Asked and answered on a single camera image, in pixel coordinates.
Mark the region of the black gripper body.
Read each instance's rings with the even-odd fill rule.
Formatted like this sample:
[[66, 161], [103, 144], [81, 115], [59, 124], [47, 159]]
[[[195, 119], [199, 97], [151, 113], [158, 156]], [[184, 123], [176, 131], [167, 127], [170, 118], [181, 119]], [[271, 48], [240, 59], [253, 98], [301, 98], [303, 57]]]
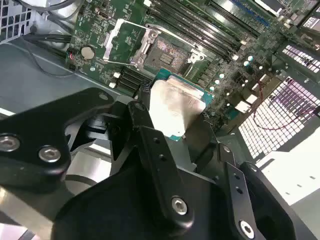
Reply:
[[[179, 168], [194, 223], [178, 240], [232, 240], [223, 192], [207, 178]], [[69, 200], [52, 229], [55, 240], [172, 240], [159, 217], [153, 186], [139, 163], [129, 163]]]

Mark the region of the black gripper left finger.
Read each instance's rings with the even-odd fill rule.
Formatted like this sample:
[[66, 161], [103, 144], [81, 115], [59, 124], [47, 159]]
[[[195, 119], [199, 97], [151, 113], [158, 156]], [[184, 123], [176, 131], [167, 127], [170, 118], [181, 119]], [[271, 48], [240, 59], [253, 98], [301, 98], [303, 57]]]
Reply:
[[84, 143], [82, 125], [98, 115], [108, 125], [118, 174], [140, 164], [152, 184], [158, 216], [169, 232], [185, 232], [194, 223], [182, 179], [162, 132], [154, 129], [147, 108], [131, 101], [115, 113], [113, 98], [88, 88], [2, 120], [0, 182], [34, 192], [54, 190], [71, 165], [70, 151]]

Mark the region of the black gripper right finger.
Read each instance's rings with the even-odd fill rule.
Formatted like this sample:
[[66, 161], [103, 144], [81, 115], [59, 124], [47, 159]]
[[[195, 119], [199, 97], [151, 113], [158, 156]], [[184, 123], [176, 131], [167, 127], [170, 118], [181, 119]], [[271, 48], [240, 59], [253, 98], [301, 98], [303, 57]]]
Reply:
[[262, 171], [239, 164], [231, 148], [217, 140], [211, 125], [198, 116], [185, 140], [195, 172], [212, 179], [226, 203], [228, 226], [237, 240], [310, 240], [312, 232]]

